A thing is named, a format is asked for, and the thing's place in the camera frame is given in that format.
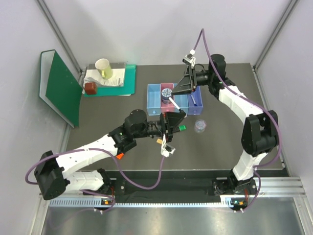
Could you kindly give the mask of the pink drawer box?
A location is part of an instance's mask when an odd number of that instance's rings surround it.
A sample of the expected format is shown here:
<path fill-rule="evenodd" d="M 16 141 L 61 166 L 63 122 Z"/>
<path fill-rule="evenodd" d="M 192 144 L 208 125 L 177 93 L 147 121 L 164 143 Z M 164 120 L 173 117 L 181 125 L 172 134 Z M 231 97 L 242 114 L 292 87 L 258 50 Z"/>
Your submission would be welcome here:
<path fill-rule="evenodd" d="M 173 83 L 161 83 L 161 91 L 164 88 L 170 88 L 171 90 L 173 90 L 174 84 Z M 161 111 L 162 112 L 167 112 L 169 107 L 170 107 L 170 104 L 163 104 L 161 101 Z"/>

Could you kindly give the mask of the blue round lidded jar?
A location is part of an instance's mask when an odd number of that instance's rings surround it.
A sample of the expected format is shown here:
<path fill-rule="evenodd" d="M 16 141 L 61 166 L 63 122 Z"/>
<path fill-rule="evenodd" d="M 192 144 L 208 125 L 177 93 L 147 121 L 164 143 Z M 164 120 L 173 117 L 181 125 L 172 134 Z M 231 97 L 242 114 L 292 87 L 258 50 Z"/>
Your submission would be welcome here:
<path fill-rule="evenodd" d="M 170 104 L 172 98 L 172 90 L 170 88 L 164 88 L 161 91 L 161 101 L 163 104 Z"/>

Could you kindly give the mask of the white blue marker pen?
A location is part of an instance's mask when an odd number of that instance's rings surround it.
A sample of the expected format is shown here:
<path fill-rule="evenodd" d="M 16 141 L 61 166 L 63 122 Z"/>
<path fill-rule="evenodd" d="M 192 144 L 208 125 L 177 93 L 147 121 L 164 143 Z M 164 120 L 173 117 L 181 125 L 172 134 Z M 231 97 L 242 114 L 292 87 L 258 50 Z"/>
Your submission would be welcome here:
<path fill-rule="evenodd" d="M 191 100 L 192 100 L 192 102 L 193 102 L 193 105 L 194 105 L 195 107 L 197 107 L 198 105 L 197 105 L 197 103 L 196 103 L 196 100 L 195 100 L 193 94 L 190 94 L 190 97 L 191 97 Z"/>

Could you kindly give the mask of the orange black highlighter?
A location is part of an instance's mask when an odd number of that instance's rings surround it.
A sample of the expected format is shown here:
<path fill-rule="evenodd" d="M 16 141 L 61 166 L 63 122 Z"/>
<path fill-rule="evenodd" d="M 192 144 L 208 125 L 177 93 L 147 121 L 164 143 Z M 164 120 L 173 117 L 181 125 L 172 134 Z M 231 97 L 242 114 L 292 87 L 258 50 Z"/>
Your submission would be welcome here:
<path fill-rule="evenodd" d="M 120 153 L 120 154 L 116 155 L 116 158 L 121 160 L 123 158 L 123 156 L 124 156 L 124 153 Z"/>

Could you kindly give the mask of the white black marker pen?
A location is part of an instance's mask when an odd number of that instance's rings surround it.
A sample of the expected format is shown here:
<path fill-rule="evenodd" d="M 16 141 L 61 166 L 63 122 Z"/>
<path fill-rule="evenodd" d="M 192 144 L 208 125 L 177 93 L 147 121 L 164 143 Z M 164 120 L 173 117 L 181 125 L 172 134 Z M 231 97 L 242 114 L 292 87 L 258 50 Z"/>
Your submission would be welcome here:
<path fill-rule="evenodd" d="M 177 103 L 174 101 L 174 99 L 172 97 L 169 97 L 169 101 L 170 101 L 170 107 L 168 108 L 168 112 L 180 112 L 181 108 L 179 105 L 177 105 Z"/>

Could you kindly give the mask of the purple drawer box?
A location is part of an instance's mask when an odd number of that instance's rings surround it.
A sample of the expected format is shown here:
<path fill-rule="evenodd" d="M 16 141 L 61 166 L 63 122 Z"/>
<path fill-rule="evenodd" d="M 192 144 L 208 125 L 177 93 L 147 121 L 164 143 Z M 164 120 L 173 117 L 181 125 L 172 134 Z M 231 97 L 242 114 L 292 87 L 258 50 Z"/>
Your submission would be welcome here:
<path fill-rule="evenodd" d="M 193 105 L 193 102 L 192 102 L 190 94 L 189 94 L 188 95 L 188 104 L 189 104 L 188 115 L 200 115 L 202 113 L 202 110 L 203 110 L 203 102 L 202 102 L 200 87 L 197 87 L 196 90 L 192 94 L 193 94 L 198 106 L 195 107 Z"/>

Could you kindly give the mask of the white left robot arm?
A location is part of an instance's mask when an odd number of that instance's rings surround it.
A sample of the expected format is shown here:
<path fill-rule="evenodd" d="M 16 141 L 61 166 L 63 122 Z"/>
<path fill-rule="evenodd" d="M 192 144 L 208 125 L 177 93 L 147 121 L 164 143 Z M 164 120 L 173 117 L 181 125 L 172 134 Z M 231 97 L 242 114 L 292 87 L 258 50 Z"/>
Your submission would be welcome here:
<path fill-rule="evenodd" d="M 136 140 L 140 138 L 157 137 L 161 144 L 161 156 L 168 158 L 175 151 L 169 143 L 174 133 L 183 130 L 180 123 L 185 117 L 185 111 L 179 110 L 161 113 L 158 120 L 148 121 L 145 111 L 136 109 L 130 112 L 121 126 L 92 143 L 59 154 L 45 152 L 34 170 L 43 199 L 51 200 L 64 192 L 78 190 L 108 193 L 111 180 L 105 170 L 86 172 L 81 169 L 102 159 L 121 159 L 136 147 Z"/>

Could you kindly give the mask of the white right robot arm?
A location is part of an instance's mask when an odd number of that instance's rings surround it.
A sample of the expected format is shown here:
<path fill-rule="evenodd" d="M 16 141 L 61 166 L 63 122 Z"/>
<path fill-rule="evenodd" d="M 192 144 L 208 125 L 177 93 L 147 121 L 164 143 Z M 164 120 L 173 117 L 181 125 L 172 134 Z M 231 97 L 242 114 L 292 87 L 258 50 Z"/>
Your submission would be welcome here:
<path fill-rule="evenodd" d="M 252 183 L 254 172 L 261 160 L 278 145 L 277 114 L 263 111 L 248 101 L 246 96 L 226 76 L 226 62 L 221 54 L 210 58 L 206 70 L 195 69 L 195 50 L 184 57 L 186 71 L 172 90 L 172 95 L 191 94 L 198 86 L 207 86 L 209 92 L 226 105 L 243 123 L 241 144 L 243 152 L 238 163 L 231 169 L 226 182 L 214 182 L 217 195 L 241 193 Z"/>

